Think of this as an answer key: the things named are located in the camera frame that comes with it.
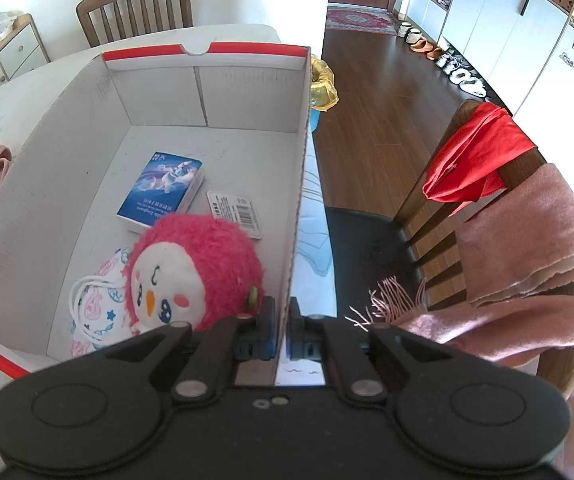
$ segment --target red cloth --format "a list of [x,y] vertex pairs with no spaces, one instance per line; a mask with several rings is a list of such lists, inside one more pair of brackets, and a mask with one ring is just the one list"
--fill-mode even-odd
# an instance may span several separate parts
[[505,189],[496,170],[535,147],[507,110],[483,103],[436,154],[423,193],[436,202],[464,202],[462,208]]

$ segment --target white cardboard box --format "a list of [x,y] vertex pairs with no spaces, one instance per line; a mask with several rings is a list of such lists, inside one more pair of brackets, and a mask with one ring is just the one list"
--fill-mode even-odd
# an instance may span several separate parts
[[[253,201],[263,223],[255,242],[263,286],[284,324],[309,56],[307,48],[283,44],[213,43],[202,54],[173,44],[106,52],[81,70],[0,187],[1,370],[18,377],[70,358],[70,287],[138,239],[116,211],[155,151],[202,160],[203,190]],[[190,213],[209,214],[203,198]],[[275,369],[248,368],[265,375]]]

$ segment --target patterned rug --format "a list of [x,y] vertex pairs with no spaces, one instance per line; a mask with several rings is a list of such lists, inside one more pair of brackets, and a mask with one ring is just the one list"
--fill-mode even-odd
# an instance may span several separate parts
[[372,7],[327,7],[325,28],[334,30],[362,30],[395,35],[400,21],[385,9]]

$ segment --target yellow plastic bag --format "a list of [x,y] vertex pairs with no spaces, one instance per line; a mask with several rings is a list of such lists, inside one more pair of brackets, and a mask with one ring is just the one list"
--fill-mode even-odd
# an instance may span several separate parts
[[334,73],[322,59],[311,58],[311,107],[326,112],[338,102]]

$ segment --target orange beak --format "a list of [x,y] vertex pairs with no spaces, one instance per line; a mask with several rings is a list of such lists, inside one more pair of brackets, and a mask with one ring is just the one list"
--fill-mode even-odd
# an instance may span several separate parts
[[148,290],[147,295],[145,295],[145,303],[147,304],[147,315],[151,317],[151,313],[154,310],[154,305],[156,304],[156,298],[154,297],[154,293],[151,290]]

